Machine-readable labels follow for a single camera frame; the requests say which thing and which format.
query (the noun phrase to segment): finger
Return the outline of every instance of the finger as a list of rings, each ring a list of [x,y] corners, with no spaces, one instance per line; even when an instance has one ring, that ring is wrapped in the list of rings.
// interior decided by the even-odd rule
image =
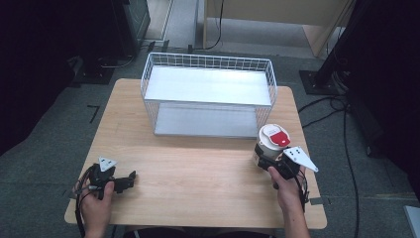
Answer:
[[[73,193],[76,193],[77,192],[79,184],[80,184],[80,180],[78,180],[76,182],[76,184],[73,186],[73,188],[71,190]]]
[[[108,181],[105,185],[104,189],[104,198],[102,199],[104,202],[108,202],[111,204],[112,193],[114,192],[114,182]]]
[[[274,179],[274,181],[277,184],[284,182],[284,178],[278,173],[278,171],[274,167],[269,167],[268,172],[271,175],[271,179]]]
[[[81,196],[85,196],[90,192],[88,185],[86,184],[86,181],[83,183],[83,186],[81,187]]]

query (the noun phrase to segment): small container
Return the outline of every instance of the small container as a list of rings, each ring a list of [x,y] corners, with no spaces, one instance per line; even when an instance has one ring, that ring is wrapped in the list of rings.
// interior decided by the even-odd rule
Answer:
[[[260,157],[257,151],[260,151],[275,160],[289,144],[290,136],[284,128],[277,124],[266,124],[260,128],[253,159],[258,164]]]

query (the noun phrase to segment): person's right hand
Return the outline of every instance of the person's right hand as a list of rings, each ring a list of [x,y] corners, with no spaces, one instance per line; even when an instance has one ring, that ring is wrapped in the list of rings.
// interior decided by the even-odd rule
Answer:
[[[272,182],[278,184],[277,200],[283,212],[287,212],[289,209],[296,209],[302,204],[299,198],[299,186],[295,179],[284,179],[274,167],[269,167],[268,172],[271,175]]]
[[[286,238],[310,237],[295,179],[284,179],[274,167],[268,168],[272,182],[278,184],[277,200],[283,211]]]

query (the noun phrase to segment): white shelf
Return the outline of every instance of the white shelf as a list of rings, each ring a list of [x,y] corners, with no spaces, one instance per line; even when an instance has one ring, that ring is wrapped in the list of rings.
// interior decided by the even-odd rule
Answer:
[[[256,112],[252,107],[227,110],[161,103],[155,134],[253,139],[258,134]]]
[[[145,100],[270,106],[263,71],[154,66]]]

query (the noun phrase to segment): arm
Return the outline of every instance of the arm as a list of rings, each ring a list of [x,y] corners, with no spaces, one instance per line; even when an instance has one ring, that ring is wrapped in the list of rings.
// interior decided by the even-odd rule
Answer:
[[[296,181],[294,179],[285,180],[273,167],[268,168],[268,172],[271,175],[271,180],[278,184],[277,199],[283,211],[286,237],[310,237]]]
[[[85,238],[102,238],[111,220],[111,200],[114,192],[114,182],[109,181],[106,183],[102,200],[88,192],[85,190],[82,193],[82,197],[86,196],[81,202],[81,213],[86,230]]]

